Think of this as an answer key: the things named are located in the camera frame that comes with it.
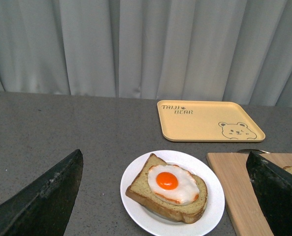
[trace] countertop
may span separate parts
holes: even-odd
[[[157,102],[0,92],[0,204],[79,148],[83,176],[65,236],[146,236],[120,196],[123,172],[142,154],[176,150],[208,165],[209,152],[292,153],[292,108],[242,106],[266,134],[260,143],[176,143],[162,135]],[[226,210],[208,235],[235,235]]]

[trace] wooden cutting board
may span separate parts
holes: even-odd
[[[292,165],[292,153],[262,154],[279,167]],[[225,193],[226,209],[238,236],[273,236],[246,169],[248,154],[208,153],[207,161]]]

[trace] square tray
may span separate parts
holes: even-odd
[[[174,142],[261,142],[265,134],[233,102],[162,100],[163,136]]]

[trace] bear illustration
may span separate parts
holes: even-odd
[[[218,125],[223,129],[222,133],[226,138],[247,140],[256,139],[256,133],[252,132],[245,123],[238,122],[237,124],[227,124],[219,122]]]

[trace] white curtain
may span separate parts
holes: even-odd
[[[292,107],[292,0],[0,0],[0,90]]]

